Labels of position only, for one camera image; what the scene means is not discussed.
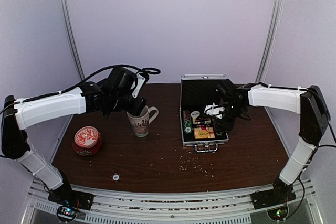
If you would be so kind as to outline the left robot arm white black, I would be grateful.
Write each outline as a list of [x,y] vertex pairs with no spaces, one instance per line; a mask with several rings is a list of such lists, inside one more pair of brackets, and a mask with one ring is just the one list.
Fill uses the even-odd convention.
[[138,94],[149,75],[160,70],[130,65],[114,65],[109,69],[109,76],[98,83],[85,78],[65,90],[32,98],[15,99],[9,95],[1,111],[1,156],[21,163],[64,205],[75,201],[75,192],[65,174],[46,162],[28,143],[26,129],[63,116],[96,111],[102,112],[105,118],[111,112],[122,110],[139,115],[146,99]]

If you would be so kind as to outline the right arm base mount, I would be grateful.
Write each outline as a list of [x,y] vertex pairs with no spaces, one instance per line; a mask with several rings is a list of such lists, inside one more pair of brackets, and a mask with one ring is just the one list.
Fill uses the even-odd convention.
[[284,221],[289,216],[288,203],[295,199],[296,194],[294,192],[277,198],[273,189],[256,191],[251,194],[254,209],[266,208],[268,217],[277,222]]

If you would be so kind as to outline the aluminium poker case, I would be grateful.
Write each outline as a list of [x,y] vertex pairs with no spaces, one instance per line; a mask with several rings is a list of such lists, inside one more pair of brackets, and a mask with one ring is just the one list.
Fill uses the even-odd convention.
[[181,92],[180,92],[180,125],[182,135],[182,145],[184,147],[192,147],[197,153],[216,152],[219,145],[228,142],[228,134],[216,135],[213,139],[195,139],[194,128],[201,128],[200,125],[192,123],[192,131],[186,134],[183,130],[183,111],[188,110],[190,113],[197,110],[200,115],[211,118],[212,123],[205,125],[212,127],[214,130],[214,117],[204,113],[207,105],[220,105],[221,98],[216,91],[217,85],[225,80],[225,74],[184,74],[181,76]]

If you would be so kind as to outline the white decorated mug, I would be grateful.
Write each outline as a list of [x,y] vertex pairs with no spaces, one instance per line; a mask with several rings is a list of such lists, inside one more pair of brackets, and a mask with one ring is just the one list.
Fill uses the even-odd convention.
[[149,134],[150,124],[156,119],[158,114],[159,110],[154,106],[145,106],[138,116],[131,115],[127,112],[133,134],[139,138],[146,137]]

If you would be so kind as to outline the black red triangle all-in marker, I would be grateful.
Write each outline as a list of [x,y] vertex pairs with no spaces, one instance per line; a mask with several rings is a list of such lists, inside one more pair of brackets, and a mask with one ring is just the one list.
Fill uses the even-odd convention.
[[210,124],[211,123],[211,119],[208,117],[199,117],[199,118],[195,118],[194,119],[194,124]]

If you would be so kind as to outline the blue yellow card deck box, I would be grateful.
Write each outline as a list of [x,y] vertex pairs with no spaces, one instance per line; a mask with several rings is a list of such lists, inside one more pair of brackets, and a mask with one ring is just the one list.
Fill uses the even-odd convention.
[[212,123],[212,120],[208,116],[200,115],[196,118],[192,118],[192,123],[195,125],[208,125]]

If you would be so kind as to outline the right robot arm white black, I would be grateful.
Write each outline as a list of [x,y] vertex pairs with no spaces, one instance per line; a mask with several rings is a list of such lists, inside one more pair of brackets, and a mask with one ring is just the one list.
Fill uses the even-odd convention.
[[289,196],[293,183],[309,165],[327,128],[331,126],[330,112],[320,88],[277,87],[270,84],[247,83],[237,87],[223,80],[216,89],[223,105],[209,105],[204,112],[219,119],[222,131],[233,129],[236,118],[247,113],[250,106],[290,111],[300,115],[298,143],[285,167],[269,192],[272,203],[279,204]]

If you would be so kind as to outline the white dealer button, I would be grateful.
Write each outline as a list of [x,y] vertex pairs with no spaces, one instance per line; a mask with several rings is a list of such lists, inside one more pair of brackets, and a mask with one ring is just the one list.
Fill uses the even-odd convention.
[[195,111],[193,111],[193,112],[190,113],[190,116],[192,118],[197,118],[197,117],[200,116],[200,114],[201,114],[200,111],[195,110]]

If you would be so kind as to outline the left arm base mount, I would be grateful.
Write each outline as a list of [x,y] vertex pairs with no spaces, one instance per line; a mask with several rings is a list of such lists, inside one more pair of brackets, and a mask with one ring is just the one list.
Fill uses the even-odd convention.
[[54,192],[50,192],[48,200],[60,204],[56,217],[64,223],[74,221],[81,210],[90,210],[94,195],[81,191],[73,191],[70,199],[61,200]]

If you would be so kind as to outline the poker chip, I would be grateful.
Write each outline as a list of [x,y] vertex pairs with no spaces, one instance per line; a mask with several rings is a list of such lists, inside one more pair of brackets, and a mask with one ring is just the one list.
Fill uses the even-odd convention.
[[118,181],[120,181],[120,179],[121,179],[120,174],[113,174],[111,176],[111,180],[114,181],[114,182],[118,182]]

